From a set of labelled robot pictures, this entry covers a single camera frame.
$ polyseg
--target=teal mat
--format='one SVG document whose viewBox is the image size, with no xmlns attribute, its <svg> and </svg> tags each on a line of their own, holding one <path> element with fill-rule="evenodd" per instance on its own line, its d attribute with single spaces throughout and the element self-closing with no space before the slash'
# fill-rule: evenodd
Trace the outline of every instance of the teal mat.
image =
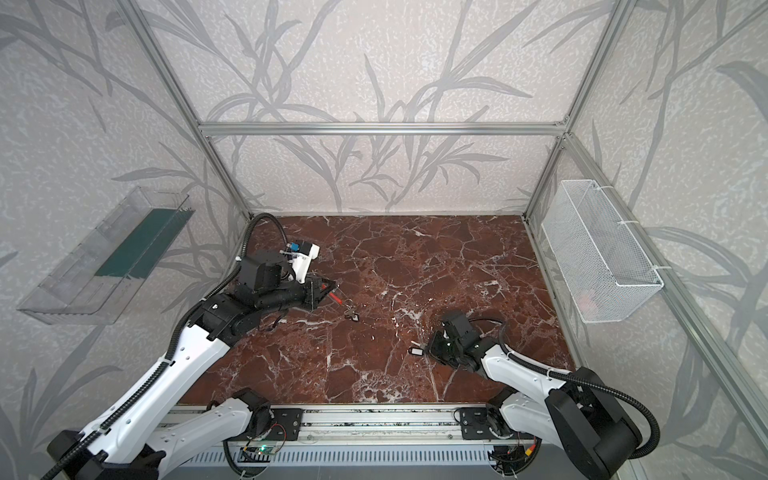
<svg viewBox="0 0 768 480">
<path fill-rule="evenodd" d="M 146 279 L 165 250 L 174 242 L 194 210 L 154 208 L 123 240 L 96 272 L 96 276 L 130 275 Z"/>
</svg>

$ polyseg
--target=wallpaper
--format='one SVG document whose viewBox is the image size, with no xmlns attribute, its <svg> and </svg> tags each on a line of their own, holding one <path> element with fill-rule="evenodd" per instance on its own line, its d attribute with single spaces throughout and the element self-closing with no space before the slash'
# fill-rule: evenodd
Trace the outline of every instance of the wallpaper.
<svg viewBox="0 0 768 480">
<path fill-rule="evenodd" d="M 252 209 L 521 214 L 552 137 L 220 137 Z"/>
<path fill-rule="evenodd" d="M 723 394 L 660 293 L 621 322 L 583 323 L 541 229 L 561 180 L 585 176 L 567 151 L 531 216 L 531 229 L 564 307 L 560 321 L 573 332 L 584 364 L 606 385 L 645 404 L 661 426 L 661 442 L 648 457 L 633 460 L 636 472 L 650 480 L 676 478 L 765 479 L 768 458 Z M 642 415 L 627 412 L 645 438 Z"/>
<path fill-rule="evenodd" d="M 576 133 L 768 395 L 768 2 L 636 9 Z"/>
<path fill-rule="evenodd" d="M 29 480 L 165 351 L 228 269 L 243 218 L 115 7 L 0 3 L 0 475 Z M 49 326 L 20 301 L 137 185 L 195 213 L 114 325 Z"/>
<path fill-rule="evenodd" d="M 205 121 L 559 121 L 614 0 L 139 3 Z"/>
</svg>

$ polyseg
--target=marble surface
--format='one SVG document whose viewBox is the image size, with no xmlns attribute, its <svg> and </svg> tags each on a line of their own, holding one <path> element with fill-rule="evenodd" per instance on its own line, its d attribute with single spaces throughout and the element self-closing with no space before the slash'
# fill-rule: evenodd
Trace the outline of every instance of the marble surface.
<svg viewBox="0 0 768 480">
<path fill-rule="evenodd" d="M 223 401 L 249 386 L 273 403 L 484 402 L 502 384 L 410 355 L 441 315 L 460 309 L 510 322 L 507 343 L 573 368 L 520 217 L 284 217 L 290 240 L 320 245 L 313 271 L 338 280 L 359 322 L 326 299 L 312 313 L 276 316 L 238 343 L 182 403 Z M 276 229 L 255 229 L 250 250 L 274 250 Z M 495 335 L 494 325 L 478 322 Z"/>
</svg>

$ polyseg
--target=red marble tabletop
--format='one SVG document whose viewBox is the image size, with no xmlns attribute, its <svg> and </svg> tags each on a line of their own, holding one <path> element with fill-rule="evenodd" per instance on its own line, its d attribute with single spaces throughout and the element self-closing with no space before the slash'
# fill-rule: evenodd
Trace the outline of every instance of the red marble tabletop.
<svg viewBox="0 0 768 480">
<path fill-rule="evenodd" d="M 190 388 L 182 403 L 221 402 L 249 386 L 272 403 L 485 402 L 503 387 L 408 353 L 447 310 L 500 316 L 507 343 L 561 368 L 573 362 L 521 218 L 283 217 L 289 240 L 320 246 L 311 271 L 338 280 L 359 322 L 331 299 L 268 316 Z M 257 226 L 250 249 L 275 250 Z M 487 322 L 475 325 L 495 335 Z"/>
</svg>

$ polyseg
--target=white mesh basket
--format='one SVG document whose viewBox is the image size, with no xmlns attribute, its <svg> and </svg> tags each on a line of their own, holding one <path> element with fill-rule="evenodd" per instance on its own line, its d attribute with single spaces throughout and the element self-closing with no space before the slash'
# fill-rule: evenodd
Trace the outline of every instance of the white mesh basket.
<svg viewBox="0 0 768 480">
<path fill-rule="evenodd" d="M 563 180 L 541 228 L 585 323 L 618 322 L 664 282 L 594 180 Z"/>
</svg>

